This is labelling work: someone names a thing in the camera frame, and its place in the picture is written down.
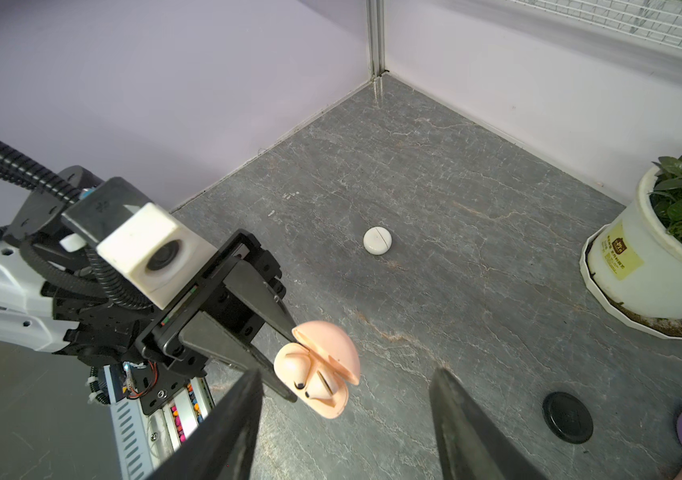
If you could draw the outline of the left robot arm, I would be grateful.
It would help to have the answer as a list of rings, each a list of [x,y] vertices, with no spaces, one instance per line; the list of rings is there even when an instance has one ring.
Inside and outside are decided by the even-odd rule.
[[[28,195],[0,227],[0,342],[122,369],[145,414],[216,360],[295,395],[252,343],[292,338],[282,271],[246,230],[214,246],[121,177],[53,172],[0,141],[0,180]]]

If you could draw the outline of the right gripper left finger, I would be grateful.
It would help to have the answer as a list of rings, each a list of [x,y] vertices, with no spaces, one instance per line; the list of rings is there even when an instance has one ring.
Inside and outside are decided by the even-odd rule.
[[[246,371],[152,479],[248,479],[263,403],[257,370]]]

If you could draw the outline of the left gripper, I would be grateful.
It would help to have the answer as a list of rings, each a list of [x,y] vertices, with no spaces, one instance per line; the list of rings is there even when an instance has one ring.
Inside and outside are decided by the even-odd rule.
[[[283,399],[297,396],[277,377],[272,362],[252,345],[262,326],[295,342],[297,326],[283,303],[280,264],[252,233],[236,231],[164,310],[152,317],[135,346],[157,365],[158,379],[140,399],[150,415],[211,360],[240,371],[258,370]]]

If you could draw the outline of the pink earbud one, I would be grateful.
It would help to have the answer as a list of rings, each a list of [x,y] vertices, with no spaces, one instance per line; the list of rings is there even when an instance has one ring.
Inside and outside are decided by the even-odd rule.
[[[311,357],[306,353],[288,353],[282,361],[282,366],[294,387],[303,390],[311,373]]]

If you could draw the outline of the pink earbud charging case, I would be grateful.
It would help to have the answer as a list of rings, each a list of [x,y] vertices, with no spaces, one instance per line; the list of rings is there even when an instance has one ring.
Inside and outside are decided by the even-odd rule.
[[[360,357],[353,341],[341,327],[319,320],[298,325],[292,334],[295,341],[276,355],[276,376],[320,416],[339,417],[349,387],[360,382]]]

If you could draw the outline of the pink earbud two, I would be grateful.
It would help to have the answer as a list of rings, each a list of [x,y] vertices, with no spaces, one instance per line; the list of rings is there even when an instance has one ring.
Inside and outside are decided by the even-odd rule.
[[[307,380],[304,395],[308,399],[332,403],[338,391],[335,374],[325,367],[317,367]]]

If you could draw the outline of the white earbud charging case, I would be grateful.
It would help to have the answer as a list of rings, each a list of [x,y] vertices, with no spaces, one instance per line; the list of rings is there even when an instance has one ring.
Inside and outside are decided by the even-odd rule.
[[[371,227],[363,236],[363,246],[371,255],[384,255],[390,250],[392,244],[392,235],[384,227]]]

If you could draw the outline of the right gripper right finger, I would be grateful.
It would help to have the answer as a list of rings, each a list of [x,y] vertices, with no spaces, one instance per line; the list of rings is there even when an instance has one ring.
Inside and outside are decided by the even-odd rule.
[[[448,370],[434,372],[429,399],[445,479],[543,479]]]

